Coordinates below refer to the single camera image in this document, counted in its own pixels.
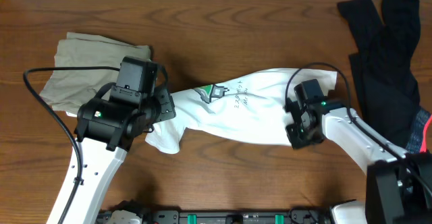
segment green clip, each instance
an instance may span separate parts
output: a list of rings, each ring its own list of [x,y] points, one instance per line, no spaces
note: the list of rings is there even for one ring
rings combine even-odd
[[[275,224],[284,224],[284,216],[276,215],[275,216]]]
[[[196,224],[196,215],[188,215],[188,224]]]

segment clothing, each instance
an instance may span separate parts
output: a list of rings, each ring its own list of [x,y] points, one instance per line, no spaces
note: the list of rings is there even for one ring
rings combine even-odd
[[[290,146],[285,127],[293,119],[284,111],[284,95],[296,70],[266,69],[228,82],[173,93],[176,117],[156,123],[146,142],[162,152],[177,153],[184,130],[190,128],[240,142]],[[335,88],[337,73],[304,69],[293,78],[288,96],[295,100],[295,85],[315,78],[327,94]]]
[[[419,86],[410,71],[420,39],[419,0],[383,0],[385,25],[372,0],[345,1],[337,8],[358,48],[350,64],[364,121],[394,144],[418,152],[430,117],[419,106]]]
[[[103,36],[68,32],[59,41],[54,56],[55,67],[111,66],[120,68],[126,56],[150,59],[148,46],[132,46]],[[55,71],[40,92],[43,100],[56,111],[77,114],[80,106],[95,96],[99,88],[117,81],[118,72],[111,70]]]

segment gray fabric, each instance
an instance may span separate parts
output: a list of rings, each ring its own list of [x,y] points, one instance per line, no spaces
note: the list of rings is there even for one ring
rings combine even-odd
[[[150,59],[149,46],[132,46],[103,36],[68,32],[59,41],[55,67],[112,66],[120,68],[125,56]],[[101,86],[117,80],[118,72],[111,70],[56,71],[45,84],[40,96],[56,111],[77,114]]]

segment black cable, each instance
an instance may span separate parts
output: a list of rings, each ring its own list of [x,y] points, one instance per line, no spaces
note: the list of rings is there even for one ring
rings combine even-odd
[[[74,136],[69,131],[69,129],[66,126],[66,124],[64,124],[64,122],[54,112],[54,110],[52,110],[50,108],[50,106],[48,106],[48,104],[46,104],[46,102],[44,102],[44,100],[41,98],[41,96],[39,96],[38,93],[30,85],[30,83],[28,81],[28,74],[30,74],[32,72],[47,72],[47,71],[61,71],[61,70],[88,70],[88,69],[112,69],[112,70],[115,70],[115,71],[119,71],[118,68],[116,68],[116,67],[109,67],[109,66],[92,66],[92,67],[42,67],[42,68],[33,68],[33,69],[26,70],[23,73],[23,75],[22,75],[24,83],[25,83],[27,89],[33,95],[33,97],[48,111],[48,113],[54,118],[54,120],[60,125],[60,127],[66,133],[66,135],[68,136],[70,142],[72,143],[72,148],[74,149],[75,155],[76,155],[76,162],[77,162],[77,165],[78,165],[77,167],[78,168],[77,168],[76,178],[75,178],[75,182],[74,182],[74,187],[72,188],[72,191],[70,193],[69,199],[67,200],[65,208],[64,208],[64,210],[63,210],[63,212],[62,212],[62,214],[60,216],[59,224],[63,223],[64,219],[66,218],[66,215],[67,215],[67,213],[69,211],[69,208],[70,208],[70,206],[72,204],[72,200],[75,197],[75,194],[76,194],[76,191],[78,189],[78,186],[82,182],[82,155],[81,155],[81,152],[80,152],[80,148],[79,148],[78,144],[75,141]]]
[[[291,78],[288,80],[288,83],[286,85],[286,89],[285,89],[285,105],[288,104],[288,88],[290,87],[290,83],[292,81],[292,79],[294,78],[294,76],[300,72],[302,69],[306,69],[309,67],[312,67],[314,65],[324,65],[327,67],[330,67],[332,69],[334,69],[335,71],[337,71],[339,73],[339,75],[344,79],[345,82],[345,87],[347,90],[347,94],[348,94],[348,102],[346,102],[346,113],[348,115],[348,117],[350,118],[350,121],[361,131],[363,132],[365,135],[367,135],[371,140],[375,141],[383,150],[386,150],[388,153],[390,153],[392,156],[394,156],[405,168],[407,168],[407,170],[409,170],[411,176],[413,176],[413,178],[415,178],[420,185],[422,185],[422,187],[426,190],[426,192],[430,195],[430,197],[432,198],[432,189],[429,186],[429,184],[422,178],[420,177],[416,171],[408,164],[405,163],[403,157],[401,157],[398,153],[394,152],[389,146],[388,143],[382,143],[380,140],[378,140],[376,137],[374,137],[371,133],[369,133],[367,130],[365,130],[356,120],[355,117],[352,116],[351,114],[351,90],[350,90],[350,85],[348,83],[348,80],[346,79],[344,73],[342,73],[340,71],[340,69],[338,69],[337,67],[335,67],[334,65],[331,65],[329,63],[324,63],[324,62],[314,62],[314,63],[309,63],[299,69],[296,70],[296,72],[294,72],[294,74],[292,74]]]

